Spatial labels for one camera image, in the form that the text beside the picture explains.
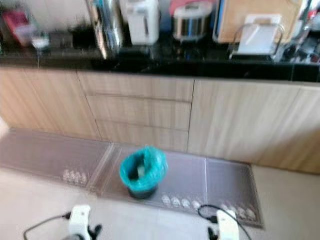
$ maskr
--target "cable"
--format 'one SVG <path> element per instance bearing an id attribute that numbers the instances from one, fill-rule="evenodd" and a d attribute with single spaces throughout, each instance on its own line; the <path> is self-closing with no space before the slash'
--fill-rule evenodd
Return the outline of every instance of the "cable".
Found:
<path id="1" fill-rule="evenodd" d="M 244 228 L 244 226 L 241 225 L 241 223 L 238 222 L 238 220 L 232 216 L 230 213 L 228 213 L 227 211 L 225 211 L 224 209 L 222 209 L 221 207 L 218 207 L 216 205 L 212 205 L 212 204 L 204 204 L 204 205 L 201 205 L 199 208 L 198 208 L 198 214 L 201 218 L 203 219 L 206 219 L 206 220 L 209 220 L 211 222 L 211 218 L 210 217 L 205 217 L 203 216 L 201 213 L 200 213 L 200 210 L 205 208 L 205 207 L 209 207 L 209 208 L 214 208 L 214 209 L 217 209 L 217 210 L 221 210 L 223 211 L 225 214 L 227 214 L 230 218 L 232 218 L 237 224 L 238 226 L 244 231 L 244 233 L 246 234 L 246 236 L 248 237 L 249 240 L 252 240 L 249 233 L 246 231 L 246 229 Z"/>
<path id="2" fill-rule="evenodd" d="M 36 225 L 33 225 L 32 227 L 29 227 L 27 230 L 25 230 L 25 231 L 23 232 L 23 239 L 24 239 L 24 240 L 28 240 L 28 238 L 27 238 L 27 233 L 28 233 L 29 231 L 31 231 L 32 229 L 35 229 L 35 228 L 39 227 L 39 226 L 42 225 L 42 224 L 45 224 L 45 223 L 47 223 L 47 222 L 50 222 L 50 221 L 52 221 L 52 220 L 59 219 L 59 218 L 63 218 L 63 219 L 67 219 L 67 220 L 68 220 L 68 219 L 70 219 L 70 216 L 71 216 L 71 212 L 67 212 L 67 213 L 64 214 L 64 215 L 53 216 L 53 217 L 50 217 L 50 218 L 48 218 L 48 219 L 46 219 L 46 220 L 43 220 L 43 221 L 37 223 Z"/>

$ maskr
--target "granite countertop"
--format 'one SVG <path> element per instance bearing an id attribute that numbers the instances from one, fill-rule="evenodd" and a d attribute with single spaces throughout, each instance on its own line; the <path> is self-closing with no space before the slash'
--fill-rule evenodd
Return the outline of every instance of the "granite countertop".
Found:
<path id="1" fill-rule="evenodd" d="M 293 62 L 280 46 L 274 60 L 267 57 L 229 59 L 228 45 L 215 44 L 207 37 L 197 44 L 180 44 L 169 33 L 161 33 L 150 47 L 127 46 L 103 59 L 94 44 L 83 43 L 87 35 L 73 38 L 72 47 L 51 46 L 45 52 L 34 48 L 3 46 L 0 66 L 74 69 L 164 76 L 224 79 L 320 82 L 318 63 Z"/>

